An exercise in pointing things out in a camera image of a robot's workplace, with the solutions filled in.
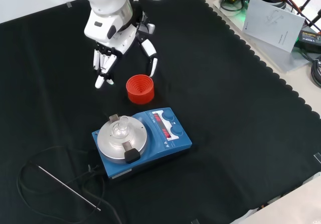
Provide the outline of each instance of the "black fabric mat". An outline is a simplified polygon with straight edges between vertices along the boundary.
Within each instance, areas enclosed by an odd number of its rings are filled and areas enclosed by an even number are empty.
[[[114,113],[169,106],[193,142],[189,153],[106,187],[105,199],[124,224],[230,223],[319,171],[313,157],[321,151],[319,115],[203,0],[141,2],[156,25],[152,42],[160,59],[156,97],[146,106],[126,98],[126,81],[145,70],[137,44],[117,64],[116,84],[94,88],[93,43],[83,34],[86,0],[0,26],[1,223],[56,223],[23,204],[19,168],[50,146],[93,149],[91,132]],[[86,171],[87,156],[70,154],[71,165],[66,154],[52,151],[37,163],[63,181]],[[41,190],[57,186],[32,168],[26,182]],[[62,189],[26,198],[68,220],[91,211]],[[87,223],[116,223],[102,209]]]

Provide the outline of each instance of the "blue control knob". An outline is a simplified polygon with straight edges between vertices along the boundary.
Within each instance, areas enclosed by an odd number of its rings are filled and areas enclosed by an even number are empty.
[[[164,120],[167,120],[167,121],[172,121],[174,120],[174,114],[172,111],[170,111],[169,109],[165,110],[163,113],[162,113],[162,117],[164,118]]]
[[[174,135],[177,135],[177,136],[180,136],[183,134],[183,127],[180,126],[180,125],[173,125],[171,127],[171,132],[174,134]]]

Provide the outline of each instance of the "red silicone cup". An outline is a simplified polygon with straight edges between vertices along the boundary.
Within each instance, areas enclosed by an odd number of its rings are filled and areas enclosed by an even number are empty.
[[[146,104],[154,98],[154,83],[146,75],[135,75],[126,83],[128,98],[135,104]]]

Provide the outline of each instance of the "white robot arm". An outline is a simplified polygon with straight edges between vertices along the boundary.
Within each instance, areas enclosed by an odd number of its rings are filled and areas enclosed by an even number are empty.
[[[97,42],[94,51],[94,69],[98,71],[95,86],[100,88],[106,80],[113,84],[110,69],[117,59],[127,52],[135,39],[149,58],[152,77],[157,65],[156,50],[147,39],[152,35],[155,25],[147,21],[145,14],[136,24],[135,15],[129,0],[89,0],[91,13],[85,27],[85,35]]]

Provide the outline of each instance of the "instruction manual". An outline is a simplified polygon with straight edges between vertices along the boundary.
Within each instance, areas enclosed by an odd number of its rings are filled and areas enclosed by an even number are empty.
[[[243,32],[291,52],[304,18],[267,3],[250,0]]]

